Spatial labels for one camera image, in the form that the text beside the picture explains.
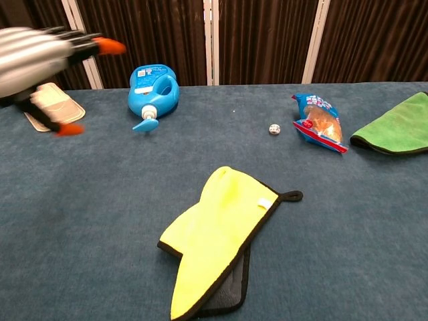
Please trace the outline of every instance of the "blue spray bottle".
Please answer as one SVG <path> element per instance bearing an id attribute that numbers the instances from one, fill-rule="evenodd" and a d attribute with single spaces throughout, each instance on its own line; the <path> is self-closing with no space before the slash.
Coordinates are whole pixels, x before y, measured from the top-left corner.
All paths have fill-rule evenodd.
<path id="1" fill-rule="evenodd" d="M 158 119 L 177 108 L 180 90 L 177 77 L 165 65 L 146 65 L 136 68 L 130 77 L 128 106 L 143 121 L 132 129 L 150 132 L 159 125 Z"/>

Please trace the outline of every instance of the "small white ball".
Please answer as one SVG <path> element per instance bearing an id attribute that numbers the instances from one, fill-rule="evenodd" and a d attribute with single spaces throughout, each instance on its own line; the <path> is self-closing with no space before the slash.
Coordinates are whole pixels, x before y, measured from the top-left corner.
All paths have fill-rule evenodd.
<path id="1" fill-rule="evenodd" d="M 280 125 L 277 125 L 277 124 L 272 124 L 272 125 L 270 125 L 270 127 L 269 127 L 269 132 L 270 132 L 272 135 L 278 135 L 278 134 L 281 132 L 281 127 L 280 127 Z"/>

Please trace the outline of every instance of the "dark brown curtain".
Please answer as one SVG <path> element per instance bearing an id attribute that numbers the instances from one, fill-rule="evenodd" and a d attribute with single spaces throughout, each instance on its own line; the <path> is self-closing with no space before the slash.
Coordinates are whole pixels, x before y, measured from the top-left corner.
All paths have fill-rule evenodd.
<path id="1" fill-rule="evenodd" d="M 165 64 L 180 86 L 207 84 L 203 0 L 78 0 L 88 32 L 127 46 L 97 57 L 105 88 L 128 88 L 138 66 Z"/>
<path id="2" fill-rule="evenodd" d="M 0 27 L 70 28 L 61 0 L 0 0 Z M 47 79 L 63 90 L 90 89 L 88 77 L 79 64 Z"/>
<path id="3" fill-rule="evenodd" d="M 220 0 L 220 84 L 302 81 L 318 0 Z"/>
<path id="4" fill-rule="evenodd" d="M 428 81 L 427 0 L 331 0 L 312 82 Z"/>

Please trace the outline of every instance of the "yellow cloth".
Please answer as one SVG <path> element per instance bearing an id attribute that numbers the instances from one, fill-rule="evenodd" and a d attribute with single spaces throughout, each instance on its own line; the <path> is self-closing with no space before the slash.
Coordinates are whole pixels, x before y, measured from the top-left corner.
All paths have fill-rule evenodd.
<path id="1" fill-rule="evenodd" d="M 190 318 L 233 269 L 238 257 L 283 199 L 230 167 L 217 169 L 196 205 L 165 230 L 158 246 L 182 254 L 171 320 Z"/>

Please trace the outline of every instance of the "plastic bag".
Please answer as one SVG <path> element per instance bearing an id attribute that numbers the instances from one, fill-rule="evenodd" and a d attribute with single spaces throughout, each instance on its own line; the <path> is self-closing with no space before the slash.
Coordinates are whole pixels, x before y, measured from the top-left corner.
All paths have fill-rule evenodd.
<path id="1" fill-rule="evenodd" d="M 293 125 L 306 141 L 340 153 L 348 150 L 342 144 L 342 127 L 335 107 L 313 94 L 296 94 L 292 98 L 298 103 L 301 118 Z"/>

